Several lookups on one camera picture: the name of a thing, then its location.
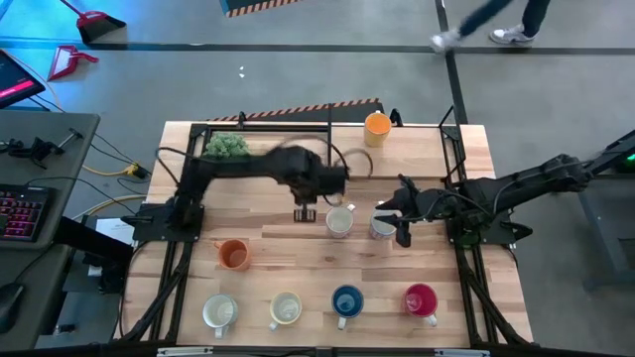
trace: wooden table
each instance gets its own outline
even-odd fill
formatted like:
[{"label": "wooden table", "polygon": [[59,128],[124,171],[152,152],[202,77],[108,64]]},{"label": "wooden table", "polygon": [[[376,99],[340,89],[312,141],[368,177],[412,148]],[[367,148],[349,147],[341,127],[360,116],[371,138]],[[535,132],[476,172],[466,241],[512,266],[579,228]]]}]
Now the wooden table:
[{"label": "wooden table", "polygon": [[[185,150],[191,122],[168,122],[161,146]],[[466,171],[471,179],[494,177],[483,126],[461,126],[466,151]],[[245,133],[252,153],[273,147],[290,133]],[[334,126],[332,141],[342,151],[362,147],[359,125]],[[325,153],[323,144],[302,145]],[[393,128],[383,148],[368,149],[375,163],[375,178],[352,181],[346,198],[357,208],[352,234],[343,240],[326,236],[324,218],[328,206],[317,205],[317,223],[293,223],[293,197],[289,189],[269,178],[218,179],[205,198],[201,239],[194,245],[190,275],[179,332],[179,344],[249,346],[350,346],[350,347],[466,347],[469,345],[458,272],[453,248],[448,245],[442,222],[411,226],[413,244],[405,249],[394,239],[368,237],[369,216],[378,200],[392,197],[399,187],[396,175],[416,179],[420,189],[442,187],[445,161],[439,130],[435,126]],[[183,157],[164,153],[168,166],[181,172]],[[363,175],[367,164],[349,159],[353,171]],[[155,166],[148,201],[163,203],[175,185]],[[213,242],[226,239],[248,241],[253,263],[245,273],[229,272],[217,264]],[[157,293],[166,244],[149,243],[130,270],[124,304],[124,331],[144,313]],[[531,330],[518,272],[509,252],[483,246],[483,259],[490,294],[506,318],[526,339]],[[439,325],[402,312],[404,290],[413,283],[432,286],[439,296]],[[364,293],[362,313],[337,330],[337,316],[330,297],[340,285],[351,284]],[[282,291],[293,291],[303,301],[303,314],[291,326],[271,332],[269,303]],[[239,315],[223,340],[202,319],[202,307],[212,295],[232,295]],[[479,331],[485,336],[480,304],[475,304]],[[169,325],[172,301],[164,313],[163,337]]]}]

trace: person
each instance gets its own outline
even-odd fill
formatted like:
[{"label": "person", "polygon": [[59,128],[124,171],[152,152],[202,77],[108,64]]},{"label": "person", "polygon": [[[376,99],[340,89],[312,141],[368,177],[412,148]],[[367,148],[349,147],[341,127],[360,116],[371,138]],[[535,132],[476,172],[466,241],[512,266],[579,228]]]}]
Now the person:
[{"label": "person", "polygon": [[[442,53],[460,46],[461,41],[471,35],[476,29],[496,16],[513,0],[488,0],[486,4],[465,18],[458,29],[452,29],[430,38],[432,48]],[[494,30],[489,34],[489,39],[501,45],[530,46],[536,38],[540,26],[547,15],[547,8],[551,0],[529,0],[523,21],[509,29]]]}]

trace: rgb keyboard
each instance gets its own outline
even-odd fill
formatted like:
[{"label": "rgb keyboard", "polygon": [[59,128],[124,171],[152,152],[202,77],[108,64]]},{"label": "rgb keyboard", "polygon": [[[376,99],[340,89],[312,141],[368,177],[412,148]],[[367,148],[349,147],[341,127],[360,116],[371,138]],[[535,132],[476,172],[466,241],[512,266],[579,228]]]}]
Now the rgb keyboard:
[{"label": "rgb keyboard", "polygon": [[51,188],[0,184],[0,240],[35,242]]}]

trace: computer monitor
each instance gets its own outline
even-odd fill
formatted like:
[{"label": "computer monitor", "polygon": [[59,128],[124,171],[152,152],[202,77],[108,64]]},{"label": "computer monitor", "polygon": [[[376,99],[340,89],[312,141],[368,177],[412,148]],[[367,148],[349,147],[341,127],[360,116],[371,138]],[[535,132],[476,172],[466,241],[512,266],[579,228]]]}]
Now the computer monitor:
[{"label": "computer monitor", "polygon": [[41,83],[0,50],[0,109],[44,90]]}]

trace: mug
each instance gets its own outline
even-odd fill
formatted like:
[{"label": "mug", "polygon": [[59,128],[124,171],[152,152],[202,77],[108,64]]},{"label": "mug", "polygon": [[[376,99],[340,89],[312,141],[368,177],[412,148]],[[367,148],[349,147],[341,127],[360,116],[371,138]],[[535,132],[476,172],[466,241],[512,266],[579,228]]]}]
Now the mug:
[{"label": "mug", "polygon": [[214,328],[214,335],[221,339],[227,334],[229,325],[238,317],[238,305],[229,295],[217,294],[209,298],[202,308],[202,319]]},{"label": "mug", "polygon": [[423,317],[430,326],[437,326],[437,294],[426,284],[414,284],[404,294],[406,312],[412,316]]},{"label": "mug", "polygon": [[292,324],[298,320],[302,313],[302,301],[297,294],[279,293],[271,300],[269,312],[274,319],[269,324],[269,329],[275,331],[281,324]]},{"label": "mug", "polygon": [[364,122],[364,143],[369,147],[380,147],[390,133],[390,118],[377,110],[366,117]]},{"label": "mug", "polygon": [[326,232],[333,238],[344,238],[353,228],[355,206],[333,207],[326,214]]},{"label": "mug", "polygon": [[246,271],[251,264],[251,252],[249,247],[237,239],[230,239],[225,242],[214,242],[214,247],[218,248],[218,264],[221,267],[242,272]]},{"label": "mug", "polygon": [[384,239],[390,238],[390,236],[395,234],[395,232],[397,231],[397,228],[395,228],[395,226],[379,221],[375,219],[375,217],[392,215],[393,213],[397,212],[399,211],[375,209],[373,211],[373,214],[370,216],[370,236],[374,239]]},{"label": "mug", "polygon": [[333,310],[339,315],[337,328],[343,330],[346,320],[353,318],[364,308],[364,295],[354,286],[341,286],[335,289],[332,297]]}]

